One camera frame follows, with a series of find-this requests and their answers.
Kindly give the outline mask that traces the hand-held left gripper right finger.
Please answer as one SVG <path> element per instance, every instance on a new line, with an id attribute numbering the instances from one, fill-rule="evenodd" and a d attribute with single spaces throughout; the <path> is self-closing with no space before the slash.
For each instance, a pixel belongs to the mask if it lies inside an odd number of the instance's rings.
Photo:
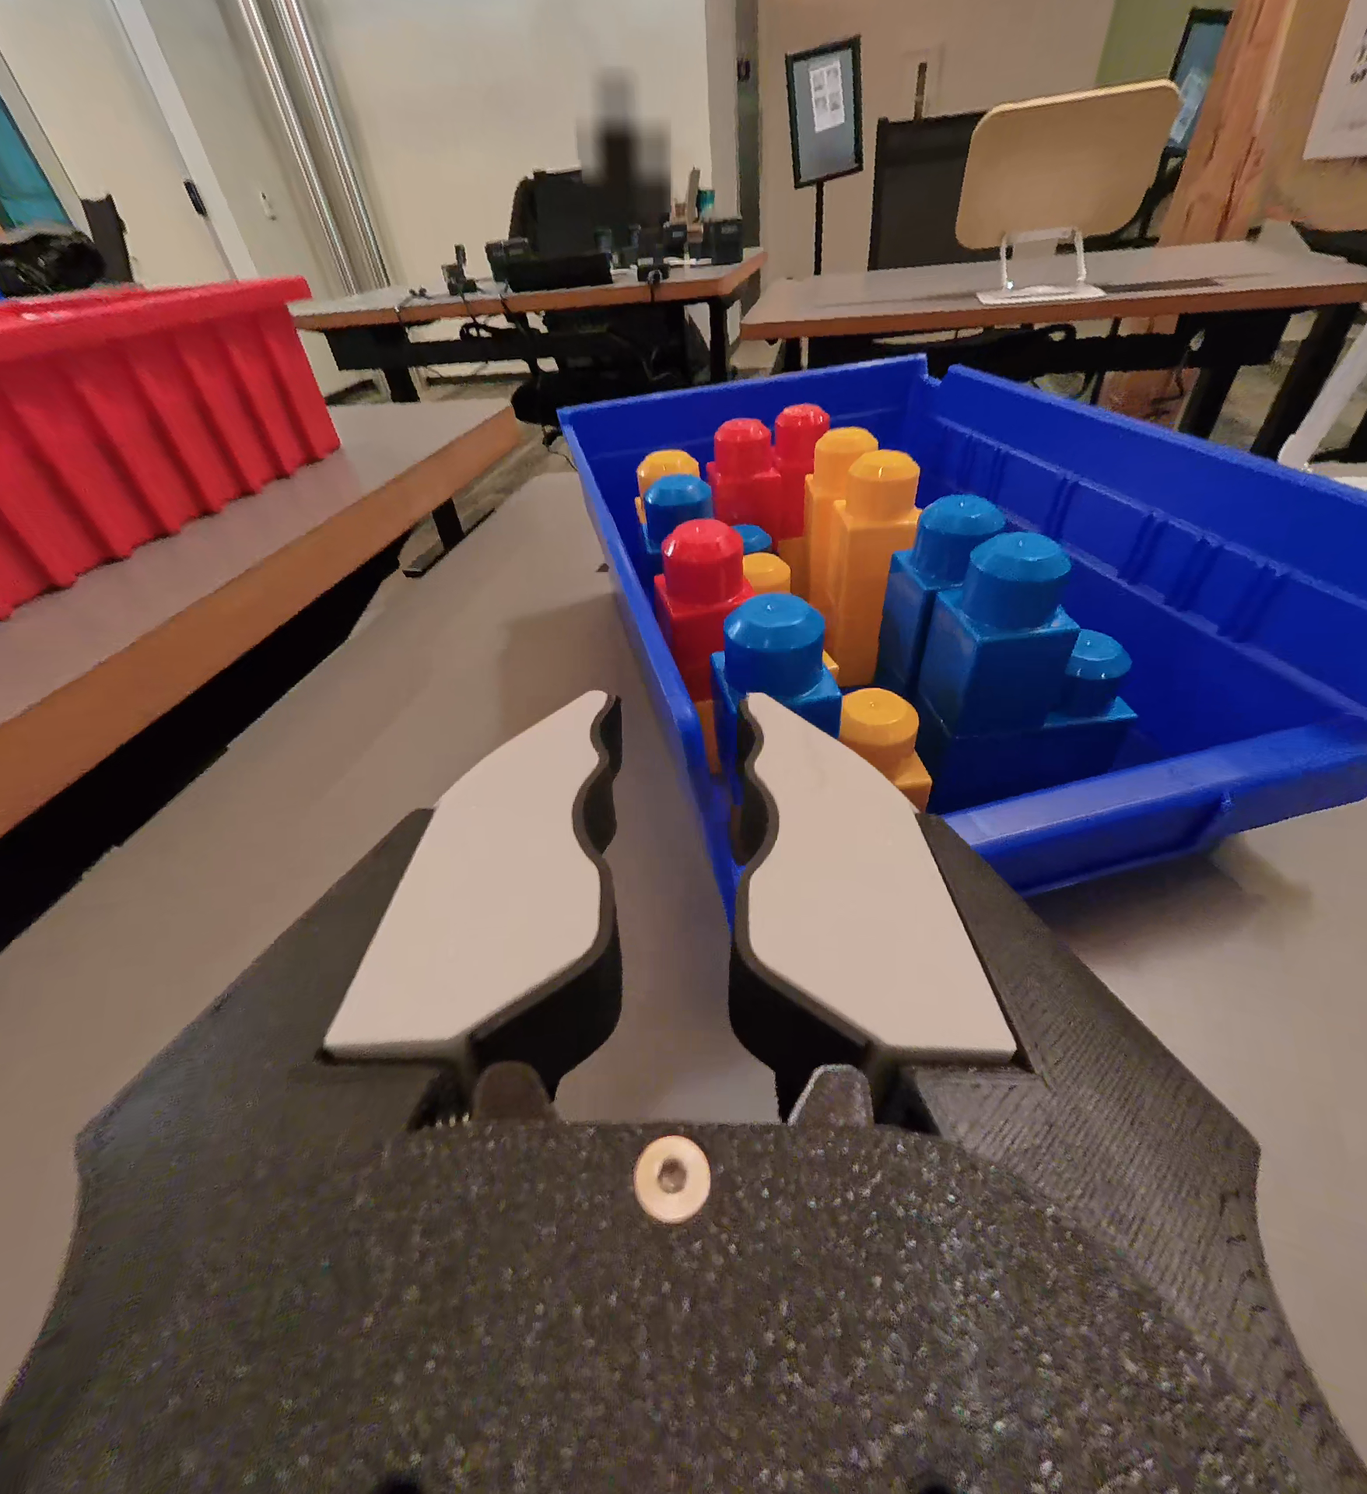
<path id="1" fill-rule="evenodd" d="M 1009 1069 L 1020 1043 L 924 835 L 849 748 L 762 694 L 736 718 L 729 1027 L 794 1105 L 814 1072 Z"/>

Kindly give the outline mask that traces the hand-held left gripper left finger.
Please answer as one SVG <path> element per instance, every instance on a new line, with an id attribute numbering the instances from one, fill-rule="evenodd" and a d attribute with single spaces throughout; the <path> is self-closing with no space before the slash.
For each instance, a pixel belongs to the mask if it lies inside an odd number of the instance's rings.
<path id="1" fill-rule="evenodd" d="M 473 1098 L 524 1068 L 552 1104 L 621 1008 L 613 873 L 621 702 L 591 689 L 439 796 L 321 1041 L 431 1065 Z"/>

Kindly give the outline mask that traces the blue plastic bin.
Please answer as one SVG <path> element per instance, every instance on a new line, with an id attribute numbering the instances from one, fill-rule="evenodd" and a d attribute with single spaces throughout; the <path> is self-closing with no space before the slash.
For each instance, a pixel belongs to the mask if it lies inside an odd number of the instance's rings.
<path id="1" fill-rule="evenodd" d="M 1024 897 L 1075 887 L 1367 796 L 1367 492 L 1153 424 L 922 360 L 842 365 L 564 409 L 560 431 L 621 627 L 692 795 L 725 917 L 729 788 L 638 578 L 637 467 L 712 456 L 732 418 L 808 402 L 907 453 L 919 501 L 988 498 L 1071 555 L 1078 622 L 1136 666 L 1140 748 L 1119 770 L 949 817 Z"/>

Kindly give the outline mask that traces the pile of assembled block steps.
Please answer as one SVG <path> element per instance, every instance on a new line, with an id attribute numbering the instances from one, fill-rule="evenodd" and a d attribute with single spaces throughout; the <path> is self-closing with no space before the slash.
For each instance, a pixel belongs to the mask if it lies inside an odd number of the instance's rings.
<path id="1" fill-rule="evenodd" d="M 916 710 L 927 810 L 1123 765 L 1137 727 L 1122 696 L 1133 663 L 1067 608 L 1071 555 L 976 493 L 919 504 L 919 481 L 916 459 L 814 404 L 772 426 L 721 423 L 707 464 L 676 448 L 641 457 L 637 567 L 718 782 L 710 655 L 734 608 L 786 592 L 822 614 L 842 696 L 878 688 Z"/>

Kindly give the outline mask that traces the wood-edged desk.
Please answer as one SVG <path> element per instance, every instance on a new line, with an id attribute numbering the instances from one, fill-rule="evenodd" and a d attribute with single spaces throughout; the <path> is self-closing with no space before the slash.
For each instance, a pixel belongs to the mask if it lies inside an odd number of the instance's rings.
<path id="1" fill-rule="evenodd" d="M 0 622 L 0 839 L 521 442 L 497 399 L 332 418 L 328 459 Z"/>

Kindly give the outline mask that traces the wooden-top desk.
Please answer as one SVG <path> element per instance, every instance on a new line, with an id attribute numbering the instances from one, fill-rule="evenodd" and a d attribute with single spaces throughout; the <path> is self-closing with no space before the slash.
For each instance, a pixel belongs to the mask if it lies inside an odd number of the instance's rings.
<path id="1" fill-rule="evenodd" d="M 883 357 L 896 340 L 924 354 L 930 372 L 954 365 L 1031 382 L 1053 372 L 1101 376 L 1112 410 L 1211 434 L 1238 372 L 1268 365 L 1290 319 L 1313 327 L 1266 418 L 1264 453 L 1277 453 L 1335 365 L 1367 269 L 1301 247 L 1258 241 L 1111 250 L 1090 255 L 1100 296 L 1049 292 L 984 303 L 993 264 L 783 278 L 740 321 L 740 343 L 778 344 L 781 371 Z"/>
<path id="2" fill-rule="evenodd" d="M 324 338 L 342 372 L 386 379 L 395 404 L 417 399 L 417 371 L 550 362 L 560 344 L 543 332 L 541 313 L 626 303 L 699 310 L 710 355 L 707 380 L 729 380 L 729 310 L 767 267 L 767 253 L 751 247 L 737 264 L 688 264 L 648 289 L 635 272 L 621 272 L 591 289 L 506 292 L 478 283 L 462 294 L 375 289 L 323 300 L 301 300 L 288 311 L 299 332 Z"/>

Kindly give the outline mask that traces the red plastic bin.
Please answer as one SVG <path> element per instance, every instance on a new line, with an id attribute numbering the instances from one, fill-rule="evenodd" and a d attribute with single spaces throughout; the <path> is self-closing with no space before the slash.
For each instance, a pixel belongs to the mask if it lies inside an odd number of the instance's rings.
<path id="1" fill-rule="evenodd" d="M 0 302 L 0 622 L 340 446 L 298 277 Z"/>

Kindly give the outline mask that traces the clear acrylic stand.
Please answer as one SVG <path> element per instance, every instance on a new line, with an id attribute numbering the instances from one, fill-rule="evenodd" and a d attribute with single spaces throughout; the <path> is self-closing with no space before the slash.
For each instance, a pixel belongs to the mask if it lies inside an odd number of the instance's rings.
<path id="1" fill-rule="evenodd" d="M 996 286 L 976 289 L 982 307 L 1087 303 L 1108 299 L 1086 269 L 1084 234 L 1076 227 L 1004 233 L 996 247 Z"/>

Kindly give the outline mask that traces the white document stand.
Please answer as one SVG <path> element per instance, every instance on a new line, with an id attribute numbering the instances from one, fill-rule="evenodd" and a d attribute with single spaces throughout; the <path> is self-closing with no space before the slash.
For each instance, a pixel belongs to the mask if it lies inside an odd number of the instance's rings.
<path id="1" fill-rule="evenodd" d="M 1367 324 L 1345 351 L 1327 377 L 1321 393 L 1305 413 L 1296 432 L 1283 443 L 1277 462 L 1290 470 L 1304 470 L 1330 426 L 1337 421 L 1351 396 L 1367 377 Z"/>

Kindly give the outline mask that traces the small wooden display board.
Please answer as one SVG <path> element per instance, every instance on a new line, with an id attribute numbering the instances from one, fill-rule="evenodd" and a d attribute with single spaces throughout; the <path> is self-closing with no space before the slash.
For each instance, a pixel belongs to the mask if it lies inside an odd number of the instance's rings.
<path id="1" fill-rule="evenodd" d="M 1178 109 L 1178 85 L 1166 79 L 993 107 L 969 139 L 957 244 L 984 252 L 1037 231 L 1123 230 L 1151 186 Z"/>

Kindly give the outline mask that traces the black bag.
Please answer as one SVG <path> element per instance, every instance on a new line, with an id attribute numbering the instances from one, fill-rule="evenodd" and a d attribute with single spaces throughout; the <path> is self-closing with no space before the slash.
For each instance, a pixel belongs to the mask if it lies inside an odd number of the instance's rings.
<path id="1" fill-rule="evenodd" d="M 83 233 L 25 227 L 0 234 L 0 291 L 6 299 L 91 289 L 106 278 L 106 263 Z"/>

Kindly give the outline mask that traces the framed sign on stand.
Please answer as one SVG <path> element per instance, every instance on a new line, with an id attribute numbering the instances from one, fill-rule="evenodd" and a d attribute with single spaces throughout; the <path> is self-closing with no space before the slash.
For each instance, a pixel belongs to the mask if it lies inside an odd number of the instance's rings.
<path id="1" fill-rule="evenodd" d="M 784 59 L 792 178 L 814 197 L 812 274 L 822 274 L 823 189 L 863 170 L 860 37 Z"/>

